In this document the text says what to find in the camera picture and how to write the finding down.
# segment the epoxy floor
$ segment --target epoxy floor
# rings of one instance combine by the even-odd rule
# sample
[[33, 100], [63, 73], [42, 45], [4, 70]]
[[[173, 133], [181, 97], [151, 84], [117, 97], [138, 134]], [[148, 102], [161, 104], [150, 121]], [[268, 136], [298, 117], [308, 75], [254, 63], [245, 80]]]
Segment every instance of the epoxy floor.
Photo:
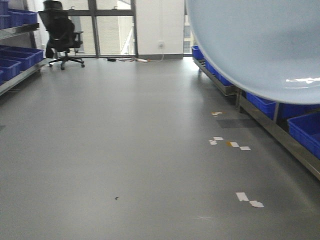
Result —
[[0, 97], [1, 240], [320, 239], [319, 181], [191, 58], [85, 66]]

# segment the window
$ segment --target window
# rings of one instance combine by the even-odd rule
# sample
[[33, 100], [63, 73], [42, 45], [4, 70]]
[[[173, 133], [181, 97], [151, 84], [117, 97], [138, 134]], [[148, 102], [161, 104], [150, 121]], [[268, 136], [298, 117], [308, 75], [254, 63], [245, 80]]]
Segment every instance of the window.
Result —
[[184, 54], [191, 54], [191, 44], [190, 41], [183, 42], [183, 53]]
[[97, 9], [130, 10], [131, 0], [97, 0]]
[[62, 3], [63, 9], [88, 10], [87, 0], [59, 0]]
[[101, 55], [135, 55], [134, 21], [132, 16], [98, 16]]
[[184, 16], [184, 41], [183, 54], [189, 55], [192, 53], [191, 47], [197, 45], [194, 35], [192, 34], [188, 15]]
[[83, 31], [79, 56], [136, 54], [135, 0], [60, 1], [68, 11], [75, 31]]
[[188, 25], [184, 25], [184, 38], [191, 38], [191, 29]]

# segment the metal shelf rack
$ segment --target metal shelf rack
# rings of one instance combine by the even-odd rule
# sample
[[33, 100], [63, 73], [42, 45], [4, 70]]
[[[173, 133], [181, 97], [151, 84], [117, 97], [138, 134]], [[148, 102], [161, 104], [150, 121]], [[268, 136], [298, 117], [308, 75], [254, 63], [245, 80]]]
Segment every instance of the metal shelf rack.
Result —
[[267, 117], [263, 112], [249, 102], [241, 91], [238, 93], [238, 107], [245, 110], [264, 129], [269, 132], [280, 144], [282, 144], [298, 161], [300, 161], [318, 180], [320, 180], [320, 159], [296, 141], [288, 132], [277, 124], [279, 108], [276, 107], [274, 120]]
[[[30, 25], [22, 25], [16, 26], [11, 28], [5, 28], [0, 30], [0, 40], [7, 39], [11, 37], [15, 37], [21, 34], [30, 33], [36, 31], [39, 28], [39, 23], [30, 24]], [[28, 68], [25, 71], [22, 71], [19, 75], [15, 76], [14, 78], [6, 81], [4, 84], [0, 85], [0, 96], [13, 88], [15, 85], [32, 75], [33, 73], [40, 70], [42, 66], [44, 66], [48, 61], [46, 59], [38, 62], [37, 64], [33, 65], [32, 67]]]
[[225, 96], [231, 96], [231, 95], [236, 95], [238, 88], [234, 85], [231, 86], [225, 86], [220, 82], [215, 75], [213, 75], [211, 72], [206, 69], [206, 63], [205, 60], [197, 60], [193, 58], [194, 63], [199, 67], [199, 69], [204, 72], [210, 79], [213, 81], [215, 86], [223, 93]]

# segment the glass window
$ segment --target glass window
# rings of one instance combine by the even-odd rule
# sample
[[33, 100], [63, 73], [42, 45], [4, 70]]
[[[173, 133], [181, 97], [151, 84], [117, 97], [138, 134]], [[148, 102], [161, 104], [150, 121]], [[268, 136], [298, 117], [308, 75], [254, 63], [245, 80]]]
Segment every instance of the glass window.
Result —
[[59, 0], [62, 3], [63, 10], [88, 10], [88, 0]]
[[101, 55], [136, 54], [132, 16], [98, 16], [97, 26]]
[[184, 16], [184, 41], [183, 41], [183, 53], [191, 54], [191, 47], [197, 45], [194, 35], [192, 34], [188, 15]]
[[190, 26], [188, 26], [188, 25], [184, 26], [184, 37], [185, 38], [191, 37], [191, 29], [190, 29]]
[[191, 44], [190, 41], [183, 42], [183, 53], [184, 54], [191, 54]]
[[74, 24], [74, 31], [83, 31], [81, 34], [83, 44], [78, 49], [78, 55], [94, 56], [96, 55], [94, 33], [92, 28], [92, 19], [90, 16], [70, 16], [69, 17]]
[[104, 10], [130, 10], [131, 0], [97, 0], [96, 7]]

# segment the blue plastic bin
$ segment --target blue plastic bin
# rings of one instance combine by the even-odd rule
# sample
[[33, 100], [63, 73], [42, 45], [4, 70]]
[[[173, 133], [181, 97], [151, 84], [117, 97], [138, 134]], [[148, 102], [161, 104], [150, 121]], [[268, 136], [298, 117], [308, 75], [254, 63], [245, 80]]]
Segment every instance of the blue plastic bin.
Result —
[[8, 15], [9, 0], [0, 0], [0, 15]]
[[320, 112], [288, 119], [289, 134], [320, 159]]
[[0, 45], [0, 49], [7, 49], [7, 48], [9, 48], [9, 46], [7, 46], [7, 45]]
[[35, 64], [35, 55], [27, 52], [0, 49], [0, 58], [21, 62], [20, 70], [25, 71]]
[[4, 71], [0, 70], [0, 85], [4, 83]]
[[20, 61], [0, 58], [0, 70], [3, 71], [3, 81], [9, 81], [20, 73]]
[[9, 8], [9, 12], [11, 13], [20, 13], [22, 14], [22, 24], [36, 24], [37, 20], [37, 12], [27, 11], [27, 10], [19, 10], [19, 9], [11, 9]]
[[10, 27], [14, 28], [14, 27], [22, 26], [24, 22], [24, 14], [21, 12], [15, 12], [15, 11], [8, 11], [8, 12], [11, 18]]
[[205, 62], [205, 68], [206, 69], [208, 69], [208, 71], [210, 72], [210, 73], [212, 73], [213, 75], [217, 75], [217, 71], [215, 70], [215, 68], [208, 62], [208, 60], [204, 60], [204, 62]]
[[[260, 109], [269, 118], [271, 119], [274, 118], [275, 109], [276, 109], [275, 101], [258, 97], [249, 92], [246, 93], [246, 99], [248, 99], [248, 101], [250, 101], [258, 109]], [[278, 118], [279, 119], [292, 118], [295, 116], [306, 114], [308, 111], [311, 111], [316, 108], [320, 108], [320, 104], [297, 105], [297, 104], [281, 103], [281, 106], [278, 112]]]
[[233, 85], [231, 82], [229, 82], [224, 76], [219, 74], [218, 76], [219, 81], [224, 85], [224, 86], [231, 86]]
[[192, 47], [192, 56], [197, 60], [202, 60], [205, 58], [198, 46]]
[[258, 97], [256, 95], [251, 94], [250, 92], [246, 93], [246, 99], [255, 105], [258, 109], [261, 110], [265, 115], [267, 115], [270, 119], [274, 118], [276, 102], [264, 99], [262, 97]]
[[0, 29], [8, 29], [10, 24], [10, 15], [0, 15]]
[[6, 48], [8, 51], [16, 51], [21, 53], [34, 54], [34, 63], [37, 64], [44, 59], [44, 50], [28, 47], [9, 46]]

